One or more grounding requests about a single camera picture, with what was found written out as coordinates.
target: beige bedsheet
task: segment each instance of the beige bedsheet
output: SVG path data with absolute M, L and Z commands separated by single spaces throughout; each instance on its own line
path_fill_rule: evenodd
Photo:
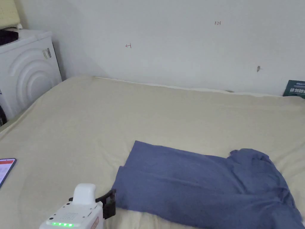
M 17 164 L 0 188 L 1 228 L 38 228 L 78 183 L 112 186 L 135 140 L 227 157 L 268 154 L 305 216 L 305 102 L 299 97 L 198 92 L 71 78 L 39 98 L 0 133 L 0 158 Z M 105 228 L 187 228 L 118 209 Z

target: white washing machine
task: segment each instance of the white washing machine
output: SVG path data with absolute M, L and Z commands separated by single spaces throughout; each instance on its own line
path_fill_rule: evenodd
M 52 33 L 15 31 L 19 39 L 0 46 L 0 106 L 8 120 L 62 81 Z

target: phone screen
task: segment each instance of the phone screen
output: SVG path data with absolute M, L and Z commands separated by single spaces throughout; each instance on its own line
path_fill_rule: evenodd
M 7 178 L 7 175 L 15 165 L 16 158 L 0 159 L 0 187 Z

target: sticker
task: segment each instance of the sticker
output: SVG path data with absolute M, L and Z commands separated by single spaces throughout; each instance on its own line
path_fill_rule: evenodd
M 51 52 L 50 52 L 50 49 L 48 48 L 48 54 L 49 54 L 49 57 L 51 58 Z
M 95 229 L 98 224 L 99 224 L 99 218 L 97 217 L 90 229 Z
M 42 51 L 42 53 L 43 53 L 43 55 L 45 56 L 45 59 L 46 59 L 46 60 L 48 59 L 48 56 L 49 56 L 49 58 L 51 58 L 51 57 L 52 57 L 52 56 L 51 56 L 51 52 L 50 52 L 50 49 L 49 49 L 49 48 L 44 49 L 44 50 Z
M 289 80 L 283 96 L 300 96 L 305 99 L 305 81 Z

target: green led light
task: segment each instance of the green led light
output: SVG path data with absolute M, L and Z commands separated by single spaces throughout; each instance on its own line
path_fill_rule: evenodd
M 52 223 L 54 226 L 60 226 L 60 227 L 74 227 L 74 224 L 68 224 L 68 223 Z

